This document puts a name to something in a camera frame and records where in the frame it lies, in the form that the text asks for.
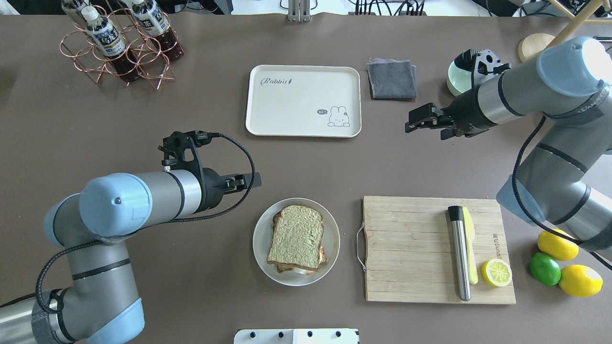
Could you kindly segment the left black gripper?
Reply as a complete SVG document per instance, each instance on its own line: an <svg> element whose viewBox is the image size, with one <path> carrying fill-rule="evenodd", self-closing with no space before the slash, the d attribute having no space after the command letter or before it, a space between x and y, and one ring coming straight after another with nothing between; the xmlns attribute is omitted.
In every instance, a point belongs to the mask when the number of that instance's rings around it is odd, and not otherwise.
<svg viewBox="0 0 612 344"><path fill-rule="evenodd" d="M262 179L258 172L219 176L210 168L202 168L202 199L197 213L216 207L225 193L238 193L249 188L260 187Z"/></svg>

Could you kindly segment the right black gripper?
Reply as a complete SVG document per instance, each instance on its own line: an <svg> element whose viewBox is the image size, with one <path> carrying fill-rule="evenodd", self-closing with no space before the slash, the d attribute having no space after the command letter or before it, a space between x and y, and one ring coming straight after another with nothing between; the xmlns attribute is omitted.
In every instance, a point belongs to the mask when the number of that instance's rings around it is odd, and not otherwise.
<svg viewBox="0 0 612 344"><path fill-rule="evenodd" d="M473 137L496 126L481 110L477 100L478 91L473 88L464 92L443 109L428 103L409 111L405 132L423 128L442 129L441 140L448 140L453 137Z"/></svg>

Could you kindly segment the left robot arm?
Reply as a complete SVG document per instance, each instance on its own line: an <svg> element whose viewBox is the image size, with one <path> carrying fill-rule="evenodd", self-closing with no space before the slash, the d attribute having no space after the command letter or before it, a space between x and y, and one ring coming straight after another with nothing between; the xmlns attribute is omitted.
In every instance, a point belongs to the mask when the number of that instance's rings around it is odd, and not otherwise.
<svg viewBox="0 0 612 344"><path fill-rule="evenodd" d="M189 220L225 194L262 183L258 173L212 169L114 173L57 203L44 233L68 257L74 285L1 307L3 344L124 344L144 329L142 299L125 240L139 229Z"/></svg>

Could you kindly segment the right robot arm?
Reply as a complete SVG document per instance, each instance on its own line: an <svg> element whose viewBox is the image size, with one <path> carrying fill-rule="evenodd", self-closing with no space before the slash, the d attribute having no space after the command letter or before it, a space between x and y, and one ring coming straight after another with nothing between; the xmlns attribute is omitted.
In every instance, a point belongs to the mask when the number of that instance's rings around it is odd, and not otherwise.
<svg viewBox="0 0 612 344"><path fill-rule="evenodd" d="M583 182L611 153L611 57L595 38L575 37L457 96L442 109L413 109L407 133L441 129L441 139L473 137L527 115L551 122L546 135L497 194L506 209L533 225L544 221L579 247L610 260L611 199Z"/></svg>

